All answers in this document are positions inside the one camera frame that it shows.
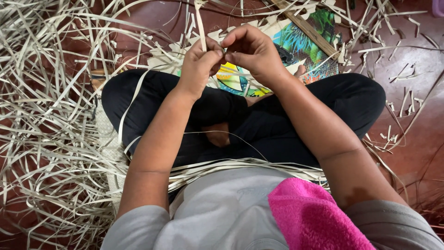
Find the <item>red floor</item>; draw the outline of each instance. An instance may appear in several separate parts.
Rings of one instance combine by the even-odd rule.
[[[239,7],[238,0],[224,0],[223,2],[235,5]],[[434,41],[444,48],[444,18],[437,19],[431,16],[431,0],[415,1],[404,0],[397,1],[392,0],[393,5],[399,12],[404,11],[416,11],[416,10],[428,10],[429,13],[412,15],[412,18],[420,22],[420,31],[431,37]],[[185,5],[180,9],[178,16],[171,22],[174,14],[177,12],[180,3],[176,1],[150,1],[142,4],[137,4],[130,8],[131,16],[124,12],[119,18],[122,20],[142,24],[150,28],[162,29],[173,40],[179,41],[180,34],[185,29]],[[336,6],[345,8],[345,1],[337,1]],[[264,4],[259,0],[244,0],[244,8],[261,8]],[[357,8],[352,12],[352,18],[354,20],[360,19],[366,5],[363,1],[357,1]],[[213,3],[207,3],[202,10],[202,20],[207,32],[216,31],[218,29],[225,30],[229,26],[237,26],[241,23],[245,23],[257,18],[253,17],[232,17],[227,16],[230,13],[230,8],[220,8]],[[244,14],[254,14],[258,11],[245,11]],[[403,31],[406,39],[403,39],[401,45],[415,45],[422,47],[432,47],[432,45],[423,37],[419,36],[415,38],[415,24],[406,19],[405,16],[390,17],[390,23],[394,28],[399,28]],[[387,46],[396,45],[400,36],[390,35],[389,30],[385,24],[382,24],[383,28],[378,31],[382,39]],[[349,30],[344,27],[338,27],[337,32],[342,32],[344,40],[350,36]],[[137,53],[139,46],[138,42],[131,41],[125,35],[117,35],[118,49],[123,53],[123,57],[134,56]],[[161,45],[167,45],[166,41],[159,40]],[[89,50],[89,48],[82,49],[78,41],[67,43],[66,46],[71,47],[73,51],[79,52],[83,50]],[[363,48],[377,47],[376,44],[357,44],[354,51]],[[142,48],[142,52],[147,52],[147,47]],[[437,51],[429,51],[419,48],[399,48],[396,55],[388,61],[388,56],[392,53],[392,49],[387,49],[383,52],[386,58],[382,59],[380,63],[374,64],[379,57],[379,52],[370,52],[367,56],[368,67],[364,69],[363,74],[366,74],[367,70],[370,70],[375,76],[377,82],[379,82],[386,90],[387,100],[394,102],[395,110],[399,110],[402,100],[404,98],[404,89],[410,87],[413,90],[414,96],[425,99],[431,87],[435,84],[436,80],[444,70],[444,53]],[[360,55],[353,55],[353,63],[356,66],[346,67],[345,69],[352,69],[352,72],[359,72],[361,70],[362,59]],[[416,63],[416,71],[422,73],[425,71],[431,71],[430,73],[423,74],[413,80],[398,81],[397,83],[390,83],[389,77],[396,76],[403,69],[406,64],[409,66],[405,72],[411,72],[410,66]],[[444,162],[444,84],[441,84],[435,88],[434,92],[429,97],[429,100],[411,127],[406,137],[406,146],[396,147],[392,150],[393,154],[380,153],[380,156],[384,159],[387,165],[392,171],[401,179],[405,185],[413,184],[408,187],[409,203],[415,205],[419,202],[426,202],[433,200],[436,194],[443,194],[444,187],[444,169],[442,163]],[[410,104],[407,101],[404,106],[404,110]],[[399,118],[399,122],[405,129],[411,119],[414,116]],[[392,118],[388,110],[385,110],[376,124],[371,128],[369,136],[372,140],[383,142],[383,139],[379,136],[379,133],[387,134],[388,126],[392,126],[391,134],[401,131],[398,129],[395,120]],[[9,247],[10,249],[25,249],[26,236],[18,234],[13,236],[11,241],[1,242],[3,239],[10,237],[2,236],[0,234],[0,247]]]

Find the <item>light gray t-shirt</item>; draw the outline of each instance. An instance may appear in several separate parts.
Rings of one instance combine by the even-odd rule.
[[[230,169],[189,184],[174,219],[141,206],[109,229],[102,250],[288,250],[267,195],[290,175],[266,168]],[[345,213],[377,249],[439,250],[444,243],[414,210],[374,200]]]

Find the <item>pink cloth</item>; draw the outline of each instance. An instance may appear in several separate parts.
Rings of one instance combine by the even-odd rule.
[[[268,203],[290,250],[374,250],[370,241],[321,186],[288,178]]]

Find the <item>wooden stick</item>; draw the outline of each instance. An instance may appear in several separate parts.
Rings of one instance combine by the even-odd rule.
[[[275,4],[279,9],[285,9],[288,4],[285,1],[280,0],[268,0],[270,3]],[[319,33],[311,27],[307,21],[305,21],[299,14],[294,16],[291,11],[284,11],[283,14],[290,19],[296,26],[298,26],[319,48],[324,51],[327,56],[332,56],[333,60],[339,57],[339,53],[336,53],[335,48],[327,42]]]

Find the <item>left hand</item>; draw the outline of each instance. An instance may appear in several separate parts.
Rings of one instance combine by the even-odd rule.
[[[194,101],[200,98],[202,91],[208,83],[208,78],[216,74],[223,59],[223,49],[218,43],[206,37],[208,52],[202,51],[202,43],[196,41],[185,54],[182,64],[182,72],[177,87],[181,91],[189,93]]]

